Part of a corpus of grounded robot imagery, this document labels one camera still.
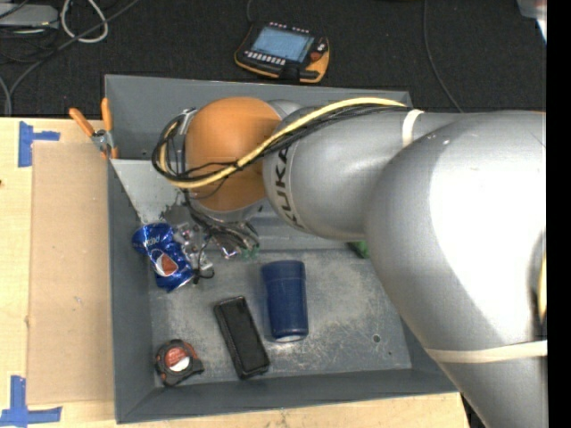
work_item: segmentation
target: crushed can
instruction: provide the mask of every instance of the crushed can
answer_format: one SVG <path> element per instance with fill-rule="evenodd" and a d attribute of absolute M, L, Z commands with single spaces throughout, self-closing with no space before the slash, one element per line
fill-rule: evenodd
<path fill-rule="evenodd" d="M 167 292 L 187 284 L 194 276 L 174 234 L 168 223 L 157 222 L 140 227 L 131 238 L 135 250 L 149 258 L 157 285 Z"/>

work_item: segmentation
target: green object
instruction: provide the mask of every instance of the green object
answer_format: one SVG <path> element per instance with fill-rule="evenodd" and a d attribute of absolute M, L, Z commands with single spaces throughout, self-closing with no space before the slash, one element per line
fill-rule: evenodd
<path fill-rule="evenodd" d="M 240 253 L 242 260 L 254 260 L 258 257 L 258 252 L 260 251 L 260 246 L 255 246 L 251 251 L 248 249 L 242 249 Z"/>
<path fill-rule="evenodd" d="M 349 247 L 355 251 L 362 259 L 368 259 L 368 246 L 365 241 L 355 241 L 348 243 Z"/>

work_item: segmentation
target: blue plastic cup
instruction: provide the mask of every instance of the blue plastic cup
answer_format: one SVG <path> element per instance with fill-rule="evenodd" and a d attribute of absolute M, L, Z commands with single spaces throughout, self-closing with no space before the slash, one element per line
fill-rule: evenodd
<path fill-rule="evenodd" d="M 261 267 L 266 286 L 269 324 L 277 342 L 299 341 L 309 333 L 305 265 L 280 260 Z"/>

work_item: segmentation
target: gray bin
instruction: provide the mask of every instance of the gray bin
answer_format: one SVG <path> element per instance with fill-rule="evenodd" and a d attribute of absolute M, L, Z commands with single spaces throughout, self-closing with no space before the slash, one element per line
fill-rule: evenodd
<path fill-rule="evenodd" d="M 269 205 L 252 221 L 261 237 L 255 259 L 224 260 L 209 247 L 214 278 L 172 293 L 156 286 L 148 259 L 131 247 L 140 211 L 169 197 L 161 190 L 170 185 L 148 160 L 164 125 L 183 109 L 233 95 L 301 105 L 367 95 L 410 105 L 408 93 L 115 75 L 106 77 L 105 87 L 121 157 L 108 170 L 119 423 L 456 391 L 401 321 L 369 260 L 345 243 L 293 230 Z M 133 188 L 136 181 L 146 188 Z M 278 259 L 306 266 L 310 334 L 299 342 L 273 342 L 269 334 L 260 267 Z M 247 381 L 238 379 L 212 311 L 217 301 L 237 295 L 247 299 L 271 361 L 266 374 Z M 153 358 L 175 338 L 194 346 L 205 371 L 165 388 Z"/>

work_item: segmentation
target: wooden table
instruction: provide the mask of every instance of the wooden table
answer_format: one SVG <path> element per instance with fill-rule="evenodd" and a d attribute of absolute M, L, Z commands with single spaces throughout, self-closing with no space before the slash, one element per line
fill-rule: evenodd
<path fill-rule="evenodd" d="M 0 409 L 10 405 L 10 376 L 26 377 L 28 353 L 30 223 L 33 166 L 18 168 L 19 123 L 22 119 L 0 119 Z M 85 151 L 96 148 L 70 119 L 23 119 L 35 131 L 56 130 L 69 139 L 85 140 Z M 101 121 L 91 122 L 102 128 Z M 61 401 L 62 420 L 50 426 L 116 426 L 109 400 Z M 30 409 L 55 404 L 29 406 Z M 133 424 L 134 427 L 372 427 L 468 428 L 458 393 L 379 399 L 296 409 L 269 410 L 223 416 L 196 417 L 168 422 Z"/>

